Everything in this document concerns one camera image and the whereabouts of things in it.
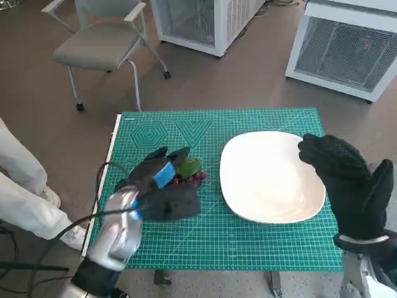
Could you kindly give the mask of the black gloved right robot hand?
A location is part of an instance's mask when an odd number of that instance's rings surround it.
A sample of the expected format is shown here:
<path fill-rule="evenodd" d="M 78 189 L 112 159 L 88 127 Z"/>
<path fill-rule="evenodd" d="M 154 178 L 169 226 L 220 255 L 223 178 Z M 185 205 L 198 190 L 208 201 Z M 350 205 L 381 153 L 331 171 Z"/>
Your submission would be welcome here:
<path fill-rule="evenodd" d="M 298 148 L 301 161 L 315 169 L 326 187 L 339 233 L 356 240 L 384 235 L 393 162 L 384 159 L 371 171 L 358 149 L 333 135 L 307 133 Z"/>

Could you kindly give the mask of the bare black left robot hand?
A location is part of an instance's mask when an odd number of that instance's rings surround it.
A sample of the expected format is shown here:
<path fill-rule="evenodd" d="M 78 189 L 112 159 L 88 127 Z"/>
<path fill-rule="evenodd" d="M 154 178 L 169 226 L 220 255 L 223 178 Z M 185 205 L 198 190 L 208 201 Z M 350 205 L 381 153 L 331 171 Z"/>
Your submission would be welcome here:
<path fill-rule="evenodd" d="M 146 194 L 165 188 L 177 175 L 177 169 L 190 153 L 189 147 L 167 152 L 168 147 L 159 147 L 147 155 L 128 175 L 128 182 Z"/>

